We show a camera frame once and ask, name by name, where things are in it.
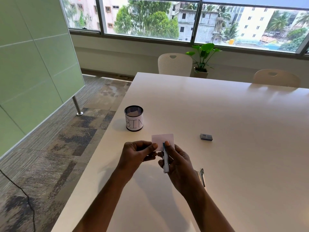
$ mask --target wire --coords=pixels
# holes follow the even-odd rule
[[[29,196],[25,193],[25,191],[24,191],[21,187],[19,187],[17,184],[15,184],[7,175],[5,175],[4,172],[2,172],[1,169],[0,169],[0,172],[1,172],[10,182],[12,182],[17,188],[21,189],[21,191],[27,196],[27,202],[28,202],[28,204],[29,204],[30,209],[33,211],[33,217],[32,217],[33,231],[36,232],[36,224],[35,224],[35,221],[34,221],[34,209],[33,209],[33,207],[32,207],[31,204],[30,204],[30,198],[29,198]]]

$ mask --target metal leg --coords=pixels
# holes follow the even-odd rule
[[[78,103],[77,103],[76,97],[73,96],[72,99],[73,99],[74,105],[75,105],[76,110],[77,110],[77,115],[78,115],[78,116],[81,116],[81,115],[83,114],[83,112],[82,112],[82,111],[80,110],[80,108],[79,108],[79,105],[78,105]]]

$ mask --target mesh pen holder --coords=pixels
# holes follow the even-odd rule
[[[140,106],[129,106],[125,109],[127,130],[136,132],[143,128],[143,112]]]

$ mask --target patterned carpet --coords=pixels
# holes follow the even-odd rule
[[[30,196],[37,231],[51,231],[130,82],[84,76],[76,95],[0,160],[0,168]],[[27,198],[0,175],[0,231],[33,231]]]

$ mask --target white chair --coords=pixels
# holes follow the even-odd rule
[[[192,58],[186,54],[168,53],[158,58],[159,74],[190,76]]]
[[[263,69],[254,75],[253,83],[299,88],[300,79],[298,76],[283,70]]]

